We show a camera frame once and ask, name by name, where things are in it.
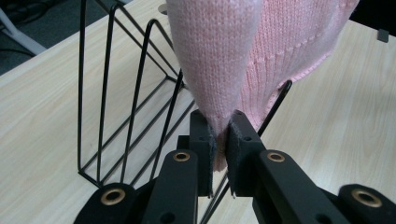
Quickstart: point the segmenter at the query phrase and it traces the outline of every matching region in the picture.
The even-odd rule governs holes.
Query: light wood surface
[[[162,3],[134,0],[128,9],[143,28],[149,19],[157,18],[169,32],[166,16],[157,9]],[[121,15],[119,18],[128,24]],[[87,31],[84,160],[97,149],[106,23],[104,18]],[[137,31],[133,34],[142,40]],[[177,67],[175,56],[158,32],[153,32],[152,39]],[[130,109],[140,56],[118,27],[113,43],[105,136]],[[146,72],[157,74],[151,63]],[[315,183],[330,192],[360,183],[396,202],[395,63],[396,38],[390,37],[388,44],[379,42],[375,30],[349,21],[333,55],[293,85],[263,135],[264,144],[289,153]],[[158,81],[155,75],[144,79],[142,95]],[[172,85],[161,93],[167,96],[171,90]],[[137,129],[163,98],[155,98],[142,111]],[[177,108],[190,99],[184,92]],[[78,35],[0,77],[0,223],[72,223],[96,190],[77,173],[77,106]],[[178,134],[188,134],[187,120],[175,136]],[[175,139],[168,142],[167,150],[176,145]],[[122,148],[123,142],[112,147]],[[142,143],[136,153],[141,159],[135,157],[128,164],[141,165],[155,144]],[[134,170],[128,171],[127,176],[133,176]],[[110,181],[117,181],[117,175]],[[199,204],[200,217],[207,199],[200,199]],[[234,200],[230,195],[211,219],[211,223],[255,222],[251,200]]]

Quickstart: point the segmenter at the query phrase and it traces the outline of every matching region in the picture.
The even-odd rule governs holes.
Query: knit texture
[[[215,169],[234,110],[258,129],[288,79],[332,51],[359,0],[167,0],[174,49],[186,82],[215,134]]]

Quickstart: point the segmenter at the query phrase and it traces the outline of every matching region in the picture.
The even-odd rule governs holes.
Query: dark floor
[[[47,49],[79,30],[81,0],[12,0],[9,2],[12,4],[2,5],[2,9],[10,18],[14,18],[13,23],[16,27]],[[110,7],[115,0],[102,0],[102,2]],[[87,24],[105,15],[106,13],[94,1],[88,1]],[[29,54],[31,53],[28,50],[0,32],[0,76],[31,59],[32,56]]]

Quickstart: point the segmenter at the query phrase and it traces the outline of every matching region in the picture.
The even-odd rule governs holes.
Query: pink sweater
[[[332,51],[359,0],[167,0],[175,53],[186,82],[222,141],[235,109],[259,128],[288,79]]]

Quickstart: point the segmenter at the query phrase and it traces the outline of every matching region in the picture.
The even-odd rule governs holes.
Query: hole
[[[318,223],[332,224],[332,220],[323,214],[317,214],[316,219]]]
[[[100,200],[104,205],[114,205],[120,203],[124,198],[125,191],[123,189],[108,189]]]
[[[160,6],[158,6],[158,11],[163,14],[163,15],[168,15],[168,7],[166,6],[166,4],[162,4]]]
[[[160,221],[161,223],[172,223],[176,219],[175,215],[173,213],[165,213],[161,216]]]
[[[175,161],[187,161],[190,159],[190,154],[186,152],[178,152],[174,155]]]
[[[282,162],[285,160],[285,157],[280,155],[279,153],[276,152],[270,152],[267,155],[267,158],[270,159],[271,161],[276,161],[276,162]]]
[[[374,194],[370,193],[369,191],[366,191],[364,189],[354,189],[352,190],[352,196],[353,198],[369,207],[380,207],[382,206],[381,200],[376,197]]]

